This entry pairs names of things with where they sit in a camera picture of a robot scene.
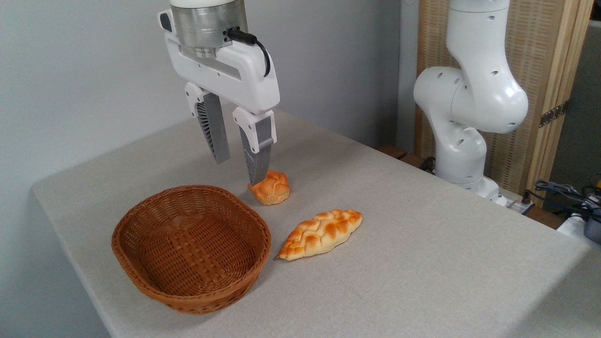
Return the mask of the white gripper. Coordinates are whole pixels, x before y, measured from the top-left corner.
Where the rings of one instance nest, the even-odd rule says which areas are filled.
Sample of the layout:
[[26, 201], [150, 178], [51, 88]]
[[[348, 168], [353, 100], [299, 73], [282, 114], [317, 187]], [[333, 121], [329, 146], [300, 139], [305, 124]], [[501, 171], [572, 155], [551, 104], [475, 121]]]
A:
[[185, 86], [187, 102], [216, 163], [230, 159], [221, 97], [239, 106], [232, 115], [239, 126], [249, 182], [256, 185], [263, 181], [272, 145], [277, 142], [271, 110], [280, 101], [275, 67], [265, 77], [262, 49], [238, 41], [218, 48], [215, 58], [202, 58], [200, 51], [183, 45], [176, 37], [171, 9], [157, 17], [163, 29], [171, 24], [172, 32], [165, 31], [168, 54], [175, 71], [189, 82]]

